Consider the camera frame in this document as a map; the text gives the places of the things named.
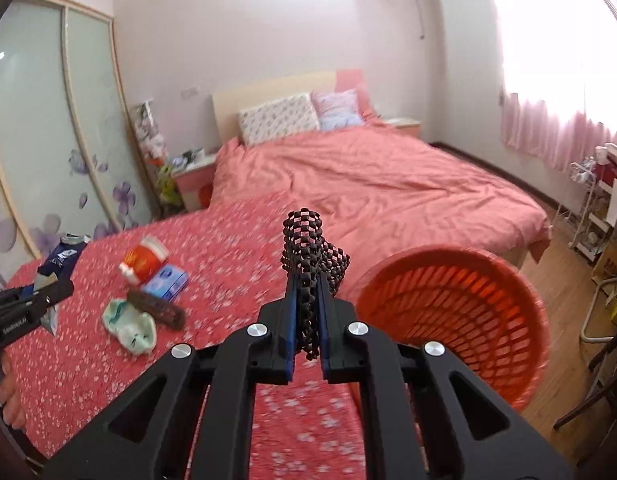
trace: wardrobe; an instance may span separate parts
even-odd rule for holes
[[[15,0],[0,21],[0,288],[61,235],[159,214],[120,84],[112,18]]]

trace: bed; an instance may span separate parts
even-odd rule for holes
[[[295,206],[286,193],[270,194],[89,245],[73,273],[75,293],[61,304],[58,336],[37,330],[8,349],[35,446],[53,455],[172,346],[219,343],[253,322],[259,306],[282,297],[282,221]],[[156,349],[134,358],[100,316],[108,301],[125,297],[117,265],[147,234],[162,240],[170,261],[191,275],[176,299],[187,321],[183,332],[159,326]],[[23,266],[10,285],[31,283],[38,264]],[[361,425],[347,386],[323,383],[319,363],[303,356],[295,369],[291,386],[258,387],[250,478],[365,478]]]
[[[237,110],[294,92],[359,88],[360,76],[319,73],[214,95],[224,147],[209,209],[89,245],[74,271],[75,294],[61,305],[58,336],[38,330],[9,348],[35,446],[52,455],[173,345],[221,342],[252,322],[260,305],[281,297],[282,221],[290,210],[320,212],[326,238],[351,255],[345,298],[375,262],[422,244],[454,242],[518,257],[528,248],[540,258],[550,228],[530,197],[377,118],[329,134],[240,145]],[[176,300],[188,319],[183,332],[159,327],[152,354],[133,358],[100,316],[112,298],[125,296],[117,265],[146,234],[189,272]],[[23,266],[10,285],[30,283],[37,265]],[[365,478],[348,387],[323,383],[319,364],[304,358],[291,386],[260,387],[251,462],[252,479]]]
[[[363,93],[364,126],[307,132],[257,146],[240,140],[242,108],[291,93]],[[551,240],[544,210],[518,187],[400,133],[375,116],[360,70],[267,80],[213,96],[223,147],[212,204],[287,191],[318,211],[351,255],[347,285],[380,260],[423,244],[489,250],[520,267]]]

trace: wooden headboard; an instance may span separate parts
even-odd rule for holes
[[[267,79],[252,85],[213,94],[215,120],[222,143],[239,137],[237,113],[244,108],[306,92],[333,92],[337,72],[313,72],[303,75]]]

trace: white floral pillow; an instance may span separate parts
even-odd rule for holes
[[[319,130],[319,119],[309,94],[293,95],[240,110],[238,117],[247,146]]]

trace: pink duvet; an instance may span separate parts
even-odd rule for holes
[[[220,150],[211,207],[282,190],[351,255],[343,286],[416,246],[528,247],[539,260],[551,239],[546,213],[519,188],[385,124]]]

